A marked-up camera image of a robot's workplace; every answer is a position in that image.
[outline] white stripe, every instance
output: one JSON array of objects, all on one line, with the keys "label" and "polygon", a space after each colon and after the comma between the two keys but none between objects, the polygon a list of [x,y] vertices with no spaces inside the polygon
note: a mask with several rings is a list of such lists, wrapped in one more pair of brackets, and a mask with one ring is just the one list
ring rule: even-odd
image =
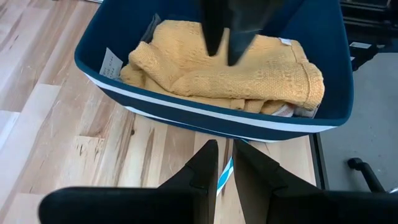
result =
[{"label": "white stripe", "polygon": [[221,184],[220,187],[217,188],[216,196],[218,196],[218,194],[221,192],[221,190],[224,188],[224,186],[226,185],[227,181],[231,177],[231,174],[234,172],[234,167],[233,166],[231,167],[231,161],[232,161],[232,157],[229,158],[229,161],[228,161],[227,165],[225,166],[223,173],[221,174],[221,176],[223,176],[223,174],[228,172],[228,174],[227,174],[227,176],[225,178],[225,181]]},{"label": "white stripe", "polygon": [[188,125],[188,126],[191,126],[191,127],[194,127],[194,128],[198,128],[198,129],[202,129],[202,130],[206,130],[206,131],[212,131],[212,132],[218,133],[218,134],[226,134],[226,135],[229,135],[229,136],[234,136],[234,137],[237,137],[237,138],[248,139],[248,140],[252,140],[252,141],[269,142],[269,143],[278,142],[278,141],[275,141],[275,140],[257,139],[257,138],[250,138],[250,137],[246,137],[246,136],[237,136],[235,134],[222,133],[222,132],[219,132],[219,131],[209,130],[209,129],[206,129],[206,128],[196,127],[194,125],[185,124],[185,123],[181,123],[181,122],[178,122],[178,121],[172,121],[172,120],[169,120],[169,119],[161,118],[161,117],[158,117],[158,116],[143,112],[141,110],[137,110],[137,109],[132,108],[130,106],[125,106],[125,108],[127,108],[129,111],[132,111],[132,112],[137,113],[137,114],[141,114],[141,115],[149,117],[149,118],[161,119],[163,121],[168,121],[168,122],[175,123],[175,124],[184,124],[184,125]]},{"label": "white stripe", "polygon": [[4,125],[4,127],[2,127],[2,130],[0,130],[0,152],[1,152],[2,146],[4,145],[4,143],[6,143],[6,140],[10,135],[11,130],[14,127],[14,124],[17,121],[20,113],[10,112],[10,111],[0,111],[0,113],[7,113],[6,116],[8,114],[11,114],[10,117],[8,118],[7,123]]},{"label": "white stripe", "polygon": [[119,94],[122,94],[125,96],[129,96],[129,97],[132,97],[132,98],[135,98],[138,100],[144,100],[144,101],[156,103],[159,105],[169,106],[169,107],[173,107],[173,108],[177,108],[177,109],[181,109],[181,110],[185,110],[185,111],[189,111],[189,112],[212,116],[214,118],[225,119],[228,121],[235,121],[235,122],[242,123],[242,124],[250,124],[253,126],[257,126],[257,127],[275,129],[275,130],[280,130],[280,131],[294,131],[294,132],[305,132],[305,133],[318,133],[321,131],[326,131],[331,128],[335,128],[334,126],[288,124],[288,123],[278,123],[278,122],[272,122],[272,121],[263,121],[263,120],[258,120],[258,119],[242,118],[239,116],[233,116],[233,115],[227,115],[227,114],[217,113],[217,112],[213,112],[213,111],[202,110],[202,109],[193,108],[193,107],[185,106],[185,105],[180,105],[177,103],[171,103],[171,102],[160,100],[157,98],[152,98],[149,96],[144,96],[144,95],[140,95],[140,94],[133,93],[130,91],[122,90],[120,88],[116,88],[114,86],[111,86],[111,85],[108,85],[101,81],[98,81],[89,75],[87,75],[87,77],[91,81],[93,81],[95,83],[95,85],[98,85],[101,88],[111,90],[113,92],[116,92],[116,93],[119,93]]},{"label": "white stripe", "polygon": [[349,46],[350,47],[356,47],[356,48],[362,48],[362,49],[368,49],[372,45],[371,44],[365,44],[365,43],[359,43],[359,42],[352,42]]}]

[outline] light wood plank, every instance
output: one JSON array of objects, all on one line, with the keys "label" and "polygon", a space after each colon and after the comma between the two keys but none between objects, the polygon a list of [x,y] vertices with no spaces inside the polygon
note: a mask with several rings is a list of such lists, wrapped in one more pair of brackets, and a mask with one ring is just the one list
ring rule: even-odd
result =
[{"label": "light wood plank", "polygon": [[19,116],[18,112],[0,111],[0,152]]},{"label": "light wood plank", "polygon": [[104,139],[76,136],[72,148],[63,161],[56,189],[69,186],[91,186],[103,153]]},{"label": "light wood plank", "polygon": [[0,43],[5,45],[15,33],[21,22],[21,15],[26,9],[29,0],[15,0],[0,2]]},{"label": "light wood plank", "polygon": [[32,43],[39,34],[40,27],[49,13],[48,9],[27,7],[10,38],[6,38],[0,46],[0,109],[20,112],[27,96],[33,90],[38,77],[31,76],[31,67],[23,62],[28,58],[26,52],[33,47]]},{"label": "light wood plank", "polygon": [[[86,77],[76,67],[69,69],[73,73],[61,87],[51,113],[41,126],[31,159],[18,186],[20,192],[47,194],[53,190],[57,179],[63,174],[62,165],[73,150],[75,138],[87,133],[82,124],[91,126],[81,122],[82,116],[91,113],[96,117],[97,107],[87,107],[87,104],[89,100],[102,99],[103,95],[97,95],[98,88],[85,82]],[[88,137],[102,138],[101,135],[107,132],[109,127],[106,124],[111,118],[105,115],[95,120],[103,127],[98,130],[99,136]]]},{"label": "light wood plank", "polygon": [[95,185],[118,185],[123,164],[126,160],[134,114],[117,104],[105,137],[105,149],[101,155],[101,164],[97,171]]},{"label": "light wood plank", "polygon": [[[38,80],[39,83],[61,85],[68,76],[72,74],[68,68],[75,66],[74,55],[77,43],[80,41],[88,23],[91,21],[91,18],[98,8],[98,4],[93,2],[72,0],[69,4],[67,9],[69,9],[69,7],[71,10],[73,9],[69,11],[69,13],[72,14],[67,15],[69,17],[68,22],[66,26],[60,30],[62,33],[43,69]],[[57,4],[57,8],[58,7],[59,10],[66,10],[66,6],[61,4]]]},{"label": "light wood plank", "polygon": [[118,185],[156,187],[161,184],[167,125],[136,115],[133,131]]},{"label": "light wood plank", "polygon": [[215,224],[230,223],[245,223],[234,175],[231,175],[216,199]]},{"label": "light wood plank", "polygon": [[175,126],[167,127],[159,183],[176,174],[193,156],[195,132]]},{"label": "light wood plank", "polygon": [[39,57],[21,58],[21,62],[14,69],[7,84],[12,88],[4,91],[1,108],[11,111],[22,109],[34,85],[40,78],[76,5],[77,1],[59,1],[56,3],[55,1],[36,0],[29,3],[29,7],[49,11],[48,16],[42,21],[38,35],[25,53],[26,55],[39,55]]},{"label": "light wood plank", "polygon": [[262,153],[279,162],[287,171],[316,185],[310,140],[308,136],[275,143],[249,142]]},{"label": "light wood plank", "polygon": [[28,160],[36,135],[60,90],[59,86],[37,85],[22,110],[0,153],[0,207]]},{"label": "light wood plank", "polygon": [[76,125],[76,135],[105,138],[109,131],[109,124],[115,110],[116,102],[106,96],[99,88],[90,88],[80,116]]},{"label": "light wood plank", "polygon": [[3,224],[39,224],[37,208],[44,195],[17,194]]}]

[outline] black metal frame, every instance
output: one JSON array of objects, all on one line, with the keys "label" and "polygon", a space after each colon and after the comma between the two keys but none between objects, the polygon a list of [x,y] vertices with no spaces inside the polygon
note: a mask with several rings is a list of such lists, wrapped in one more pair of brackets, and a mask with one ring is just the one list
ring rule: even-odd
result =
[{"label": "black metal frame", "polygon": [[315,181],[317,187],[322,190],[329,190],[328,176],[326,174],[325,157],[321,137],[319,133],[311,134],[310,145],[312,153],[313,169],[315,171]]},{"label": "black metal frame", "polygon": [[348,37],[353,40],[388,45],[391,38],[398,37],[398,15],[391,6],[341,1],[341,10]]}]

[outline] yellow knit sweater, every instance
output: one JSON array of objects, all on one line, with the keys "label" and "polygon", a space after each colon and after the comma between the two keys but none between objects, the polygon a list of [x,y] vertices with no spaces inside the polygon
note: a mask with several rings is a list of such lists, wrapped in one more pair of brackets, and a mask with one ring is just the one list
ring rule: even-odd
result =
[{"label": "yellow knit sweater", "polygon": [[315,109],[325,87],[319,69],[293,40],[258,35],[241,61],[226,65],[228,30],[218,55],[209,57],[200,24],[163,21],[150,44],[141,42],[121,70],[123,82],[209,105],[272,114],[285,102]]}]

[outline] blue storage bin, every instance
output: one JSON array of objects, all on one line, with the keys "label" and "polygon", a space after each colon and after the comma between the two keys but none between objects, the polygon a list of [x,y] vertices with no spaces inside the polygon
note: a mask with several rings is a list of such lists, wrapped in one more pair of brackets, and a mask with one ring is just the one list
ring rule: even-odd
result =
[{"label": "blue storage bin", "polygon": [[154,14],[200,21],[196,0],[105,0],[78,44],[75,62],[108,96],[127,109],[204,133],[279,141],[342,125],[351,114],[353,77],[338,0],[285,0],[261,32],[298,40],[323,73],[325,96],[314,119],[284,118],[219,108],[129,86],[99,74],[106,48],[127,64]]}]

